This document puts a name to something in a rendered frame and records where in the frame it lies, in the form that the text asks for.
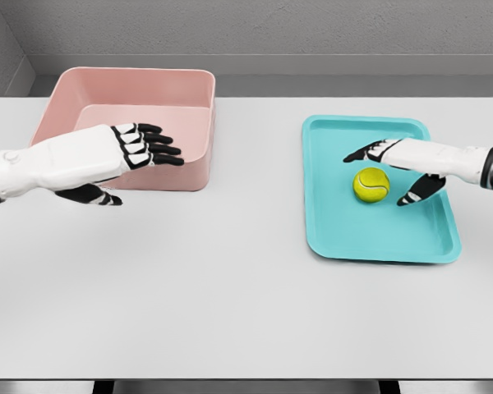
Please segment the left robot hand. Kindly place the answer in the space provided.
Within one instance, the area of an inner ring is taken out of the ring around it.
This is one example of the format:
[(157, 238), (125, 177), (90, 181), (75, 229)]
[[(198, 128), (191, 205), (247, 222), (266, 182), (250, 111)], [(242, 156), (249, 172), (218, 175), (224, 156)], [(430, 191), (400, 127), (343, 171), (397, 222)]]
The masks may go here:
[(101, 124), (52, 137), (29, 148), (40, 188), (80, 204), (122, 205), (99, 184), (144, 167), (184, 164), (182, 151), (159, 126)]

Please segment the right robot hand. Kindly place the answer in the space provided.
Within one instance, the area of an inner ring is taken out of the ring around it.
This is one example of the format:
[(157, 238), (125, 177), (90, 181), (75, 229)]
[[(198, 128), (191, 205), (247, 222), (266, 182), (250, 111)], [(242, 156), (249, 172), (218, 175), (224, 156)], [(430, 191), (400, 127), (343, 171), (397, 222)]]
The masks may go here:
[(406, 206), (429, 199), (446, 184), (451, 148), (425, 140), (377, 140), (346, 156), (344, 163), (371, 160), (422, 176), (398, 199), (398, 206)]

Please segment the yellow tennis ball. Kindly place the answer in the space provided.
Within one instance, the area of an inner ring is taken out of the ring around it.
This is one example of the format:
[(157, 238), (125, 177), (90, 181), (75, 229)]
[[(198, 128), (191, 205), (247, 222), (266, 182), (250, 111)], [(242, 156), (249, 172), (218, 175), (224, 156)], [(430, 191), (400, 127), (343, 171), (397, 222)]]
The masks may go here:
[(389, 194), (389, 178), (385, 171), (377, 167), (367, 167), (359, 171), (352, 181), (355, 196), (368, 204), (380, 202)]

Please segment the blue tray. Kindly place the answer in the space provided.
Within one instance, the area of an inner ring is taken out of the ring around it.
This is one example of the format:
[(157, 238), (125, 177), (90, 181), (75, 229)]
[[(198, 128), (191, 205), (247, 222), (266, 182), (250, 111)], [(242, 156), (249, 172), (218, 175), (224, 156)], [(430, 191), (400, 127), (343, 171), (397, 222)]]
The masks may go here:
[(384, 139), (429, 140), (420, 121), (398, 117), (313, 115), (302, 124), (306, 239), (329, 259), (400, 263), (451, 263), (462, 244), (445, 190), (405, 207), (398, 199), (419, 173), (380, 164), (390, 181), (384, 200), (368, 204), (353, 178), (372, 161), (344, 163), (361, 147)]

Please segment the pink basket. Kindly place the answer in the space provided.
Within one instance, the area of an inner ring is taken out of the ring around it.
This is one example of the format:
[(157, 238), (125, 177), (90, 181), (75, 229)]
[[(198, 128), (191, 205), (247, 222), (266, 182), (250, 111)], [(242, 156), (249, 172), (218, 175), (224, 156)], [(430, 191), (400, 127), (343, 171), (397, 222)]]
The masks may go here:
[(74, 67), (59, 77), (30, 142), (98, 124), (156, 125), (182, 151), (183, 165), (145, 167), (105, 187), (201, 190), (210, 178), (214, 93), (214, 75), (205, 70)]

